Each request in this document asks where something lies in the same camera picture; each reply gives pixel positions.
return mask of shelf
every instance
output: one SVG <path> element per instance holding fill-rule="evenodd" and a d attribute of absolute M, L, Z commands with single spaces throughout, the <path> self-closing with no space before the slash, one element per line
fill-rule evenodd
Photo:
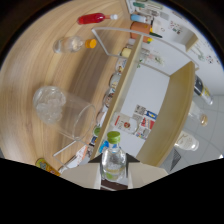
<path fill-rule="evenodd" d="M 116 92 L 113 96 L 113 99 L 111 101 L 110 107 L 107 111 L 107 115 L 105 117 L 104 123 L 101 127 L 100 134 L 97 138 L 97 142 L 95 144 L 92 156 L 90 159 L 94 159 L 99 155 L 99 147 L 103 141 L 103 139 L 106 138 L 107 131 L 110 126 L 110 120 L 112 118 L 112 115 L 115 111 L 120 111 L 121 107 L 125 101 L 125 97 L 128 93 L 128 89 L 131 85 L 131 82 L 134 78 L 139 58 L 140 58 L 140 50 L 142 45 L 143 36 L 138 35 L 135 44 L 132 48 L 131 54 L 127 60 L 126 66 L 124 68 L 124 71 L 121 75 L 121 79 L 118 83 L 118 86 L 116 88 Z"/>

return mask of plastic bottle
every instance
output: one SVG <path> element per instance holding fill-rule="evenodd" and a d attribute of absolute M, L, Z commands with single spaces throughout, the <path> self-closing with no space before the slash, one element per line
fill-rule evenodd
<path fill-rule="evenodd" d="M 119 72 L 115 72 L 110 79 L 110 88 L 115 92 L 118 82 L 120 81 L 121 75 Z"/>
<path fill-rule="evenodd" d="M 213 104 L 213 96 L 197 75 L 195 75 L 194 92 L 199 95 L 208 105 Z"/>
<path fill-rule="evenodd" d="M 118 19 L 118 15 L 104 15 L 103 13 L 93 13 L 84 16 L 80 16 L 77 20 L 79 25 L 90 24 L 90 23 L 100 23 L 105 19 Z"/>
<path fill-rule="evenodd" d="M 55 53 L 77 52 L 83 45 L 86 48 L 95 48 L 97 41 L 89 39 L 84 41 L 79 36 L 64 37 L 54 43 L 53 49 Z"/>
<path fill-rule="evenodd" d="M 115 112 L 113 114 L 110 124 L 129 134 L 134 134 L 138 129 L 138 122 L 134 118 L 120 112 Z"/>
<path fill-rule="evenodd" d="M 195 151 L 199 147 L 199 141 L 185 131 L 181 131 L 175 145 L 176 148 Z"/>
<path fill-rule="evenodd" d="M 188 116 L 194 121 L 199 122 L 202 126 L 206 126 L 208 124 L 207 115 L 202 109 L 197 106 L 194 101 L 191 102 L 191 108 L 188 113 Z"/>
<path fill-rule="evenodd" d="M 131 54 L 131 49 L 129 49 L 129 48 L 127 48 L 127 47 L 123 48 L 123 50 L 122 50 L 122 52 L 121 52 L 121 56 L 128 58 L 128 57 L 130 56 L 130 54 Z M 145 60 L 147 59 L 147 55 L 141 53 L 139 59 L 140 59 L 141 61 L 145 61 Z"/>
<path fill-rule="evenodd" d="M 117 182 L 125 177 L 127 157 L 126 153 L 119 146 L 119 132 L 108 132 L 107 141 L 109 142 L 109 148 L 102 155 L 102 176 L 103 179 L 105 178 L 110 182 Z"/>

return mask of label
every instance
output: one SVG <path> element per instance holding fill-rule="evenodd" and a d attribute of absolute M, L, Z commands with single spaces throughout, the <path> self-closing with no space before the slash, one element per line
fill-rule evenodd
<path fill-rule="evenodd" d="M 211 95 L 206 86 L 202 90 L 201 97 L 206 101 L 206 103 L 208 103 L 209 105 L 211 104 L 212 102 Z"/>
<path fill-rule="evenodd" d="M 138 114 L 133 114 L 132 118 L 135 119 L 138 123 L 141 123 L 143 116 L 138 115 Z"/>
<path fill-rule="evenodd" d="M 145 110 L 144 115 L 147 116 L 147 117 L 150 117 L 150 118 L 152 118 L 152 119 L 154 119 L 154 120 L 156 120 L 156 118 L 157 118 L 157 114 L 152 113 L 152 112 L 149 111 L 149 110 Z"/>
<path fill-rule="evenodd" d="M 91 139 L 90 144 L 95 145 L 96 140 L 97 140 L 97 137 L 96 136 L 93 136 L 93 138 Z"/>
<path fill-rule="evenodd" d="M 112 98 L 113 98 L 113 95 L 114 95 L 114 93 L 110 93 L 110 94 L 106 97 L 106 99 L 105 99 L 105 106 L 106 106 L 107 108 L 109 108 L 109 106 L 110 106 L 110 102 L 111 102 L 111 100 L 112 100 Z"/>
<path fill-rule="evenodd" d="M 36 166 L 41 168 L 42 170 L 45 170 L 49 173 L 52 173 L 56 176 L 60 176 L 61 174 L 55 170 L 52 166 L 50 166 L 46 161 L 45 159 L 38 159 L 37 162 L 36 162 Z"/>
<path fill-rule="evenodd" d="M 107 140 L 103 140 L 99 148 L 99 153 L 103 153 L 107 148 L 109 148 L 109 142 Z"/>
<path fill-rule="evenodd" d="M 125 68 L 127 63 L 127 59 L 119 58 L 116 64 L 116 71 L 122 72 Z"/>
<path fill-rule="evenodd" d="M 195 83 L 194 83 L 195 93 L 197 93 L 199 96 L 201 96 L 203 89 L 204 89 L 203 82 L 201 81 L 201 79 L 198 76 L 195 75 Z"/>
<path fill-rule="evenodd" d="M 114 126 L 120 130 L 126 131 L 126 130 L 131 130 L 131 124 L 129 122 L 130 117 L 126 115 L 118 115 L 117 118 L 115 119 Z"/>
<path fill-rule="evenodd" d="M 136 108 L 135 108 L 135 113 L 140 114 L 140 115 L 144 115 L 145 109 L 146 109 L 145 107 L 137 105 Z"/>
<path fill-rule="evenodd" d="M 195 85 L 194 85 L 194 91 L 197 93 L 199 96 L 201 96 L 206 103 L 209 105 L 212 102 L 210 92 L 206 86 L 203 85 L 203 82 L 201 79 L 195 75 Z"/>
<path fill-rule="evenodd" d="M 113 91 L 115 92 L 115 89 L 117 88 L 118 85 L 118 81 L 114 81 L 111 83 L 111 88 L 113 89 Z"/>

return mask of transparent container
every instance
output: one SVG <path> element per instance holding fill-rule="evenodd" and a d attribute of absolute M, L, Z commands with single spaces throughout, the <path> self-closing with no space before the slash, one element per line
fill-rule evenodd
<path fill-rule="evenodd" d="M 125 177 L 127 157 L 119 146 L 119 132 L 108 132 L 107 141 L 109 142 L 109 148 L 102 155 L 102 179 L 117 182 Z"/>
<path fill-rule="evenodd" d="M 132 14 L 131 15 L 131 20 L 135 21 L 135 22 L 151 24 L 151 21 L 153 20 L 153 16 L 151 16 L 151 15 L 140 16 L 140 15 Z"/>
<path fill-rule="evenodd" d="M 197 123 L 200 123 L 202 126 L 206 126 L 208 124 L 207 115 L 202 109 L 197 106 L 194 101 L 191 102 L 191 108 L 188 113 L 188 116 Z"/>
<path fill-rule="evenodd" d="M 138 129 L 138 122 L 125 114 L 115 112 L 110 122 L 111 126 L 129 134 L 134 134 Z"/>
<path fill-rule="evenodd" d="M 133 45 L 131 45 L 131 44 L 127 44 L 127 45 L 126 45 L 126 48 L 132 49 L 132 48 L 133 48 Z M 144 49 L 144 48 L 141 49 L 141 53 L 142 53 L 142 54 L 145 54 L 145 55 L 147 55 L 147 56 L 150 55 L 150 51 L 149 51 L 149 50 L 146 50 L 146 49 Z"/>
<path fill-rule="evenodd" d="M 195 151 L 199 147 L 199 141 L 186 131 L 181 131 L 174 146 L 183 150 Z"/>
<path fill-rule="evenodd" d="M 142 50 L 142 51 L 144 53 L 140 54 L 140 60 L 145 61 L 147 59 L 148 55 L 145 53 L 146 52 L 145 50 Z M 127 47 L 123 48 L 123 50 L 121 52 L 121 56 L 128 58 L 130 56 L 130 54 L 131 54 L 131 49 L 130 48 L 127 48 Z"/>
<path fill-rule="evenodd" d="M 95 39 L 83 40 L 79 36 L 64 37 L 55 41 L 53 50 L 55 53 L 77 52 L 83 46 L 86 48 L 95 48 L 97 41 Z"/>
<path fill-rule="evenodd" d="M 95 107 L 56 86 L 38 89 L 33 97 L 38 117 L 64 136 L 81 140 L 95 124 Z"/>

